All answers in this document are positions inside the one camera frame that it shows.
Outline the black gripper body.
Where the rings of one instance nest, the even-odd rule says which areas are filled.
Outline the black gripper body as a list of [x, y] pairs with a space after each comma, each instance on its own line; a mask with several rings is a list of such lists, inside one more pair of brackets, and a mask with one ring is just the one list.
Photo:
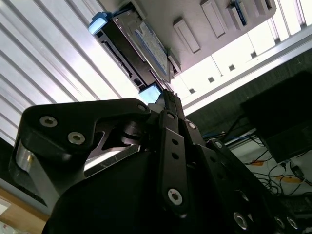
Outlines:
[[219, 201], [215, 151], [193, 143], [186, 124], [155, 119], [138, 126], [142, 150], [70, 188], [46, 234], [213, 233]]

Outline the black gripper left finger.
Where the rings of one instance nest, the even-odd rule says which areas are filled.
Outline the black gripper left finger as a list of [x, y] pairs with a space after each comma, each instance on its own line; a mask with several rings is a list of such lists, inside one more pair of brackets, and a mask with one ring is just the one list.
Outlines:
[[49, 210], [84, 180], [88, 159], [140, 146], [158, 165], [157, 196], [179, 217], [189, 198], [181, 100], [164, 90], [154, 104], [135, 98], [38, 105], [21, 117], [9, 168], [24, 188], [38, 193]]

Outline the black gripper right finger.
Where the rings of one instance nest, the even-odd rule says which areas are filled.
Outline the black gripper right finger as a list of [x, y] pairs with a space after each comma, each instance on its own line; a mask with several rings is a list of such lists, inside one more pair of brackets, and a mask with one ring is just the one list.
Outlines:
[[173, 95], [187, 159], [196, 178], [209, 234], [302, 234], [305, 227], [261, 181], [219, 140], [204, 142], [185, 118], [181, 100]]

